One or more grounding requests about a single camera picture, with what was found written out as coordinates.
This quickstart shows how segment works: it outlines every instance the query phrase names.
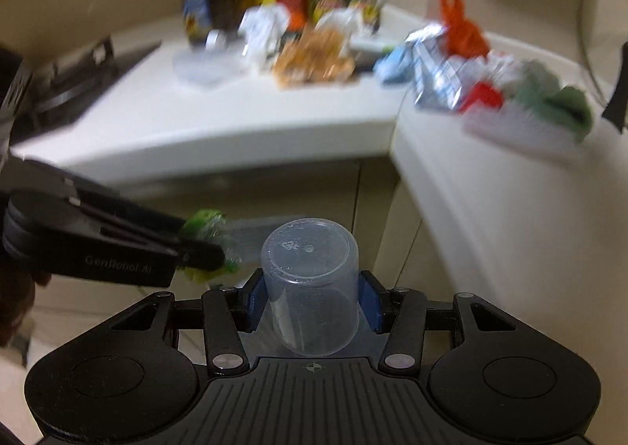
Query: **white countertop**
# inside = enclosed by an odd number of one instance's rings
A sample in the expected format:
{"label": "white countertop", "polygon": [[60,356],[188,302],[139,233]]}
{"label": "white countertop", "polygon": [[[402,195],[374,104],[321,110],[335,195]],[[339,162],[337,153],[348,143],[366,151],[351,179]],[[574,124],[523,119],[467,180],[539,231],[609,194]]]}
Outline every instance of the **white countertop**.
{"label": "white countertop", "polygon": [[[384,18],[399,35],[418,23],[392,8]],[[543,60],[566,82],[582,81],[571,61],[491,41]],[[603,386],[592,436],[602,443],[628,432],[628,136],[596,123],[583,162],[566,168],[472,137],[459,117],[417,112],[403,103],[404,88],[382,89],[373,79],[279,90],[269,77],[243,77],[191,88],[173,74],[182,49],[180,37],[170,38],[74,126],[14,152],[113,185],[390,154],[456,289],[582,355]]]}

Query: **cabinet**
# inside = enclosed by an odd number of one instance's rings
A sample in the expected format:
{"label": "cabinet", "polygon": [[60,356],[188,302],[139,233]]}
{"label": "cabinet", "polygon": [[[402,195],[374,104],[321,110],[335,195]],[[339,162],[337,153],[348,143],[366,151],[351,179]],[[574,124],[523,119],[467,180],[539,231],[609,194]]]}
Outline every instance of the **cabinet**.
{"label": "cabinet", "polygon": [[428,224],[402,181],[394,191],[373,273],[387,288],[416,289],[432,300],[453,298]]}
{"label": "cabinet", "polygon": [[[398,181],[390,161],[375,158],[155,181],[120,191],[142,205],[182,218],[189,218],[202,208],[214,208],[231,219],[312,216],[333,220],[354,233],[360,266],[372,269]],[[241,285],[257,267],[243,266],[237,274],[225,275],[215,282]],[[178,299],[193,299],[199,298],[206,287],[177,273],[170,290]],[[152,291],[154,288],[55,276],[48,287],[37,291],[33,312],[37,334],[60,344],[84,328],[63,325],[67,319],[93,326]]]}

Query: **stove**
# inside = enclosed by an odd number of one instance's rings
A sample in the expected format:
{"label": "stove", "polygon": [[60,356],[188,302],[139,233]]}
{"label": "stove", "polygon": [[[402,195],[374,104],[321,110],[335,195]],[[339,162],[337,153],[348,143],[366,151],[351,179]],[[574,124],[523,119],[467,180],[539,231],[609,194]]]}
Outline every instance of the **stove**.
{"label": "stove", "polygon": [[161,42],[121,55],[114,53],[111,37],[98,42],[71,66],[34,81],[11,131],[10,144],[68,126],[115,85],[126,73],[155,51]]}

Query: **floor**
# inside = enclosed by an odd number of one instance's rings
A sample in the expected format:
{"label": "floor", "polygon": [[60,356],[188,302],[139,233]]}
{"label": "floor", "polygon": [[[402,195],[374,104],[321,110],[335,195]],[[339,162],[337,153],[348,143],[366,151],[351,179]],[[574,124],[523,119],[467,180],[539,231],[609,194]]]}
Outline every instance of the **floor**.
{"label": "floor", "polygon": [[[33,339],[28,365],[33,365],[52,349],[54,346]],[[20,438],[24,445],[32,445],[42,438],[42,434],[24,400],[26,373],[27,369],[18,365],[14,358],[0,354],[0,422]]]}

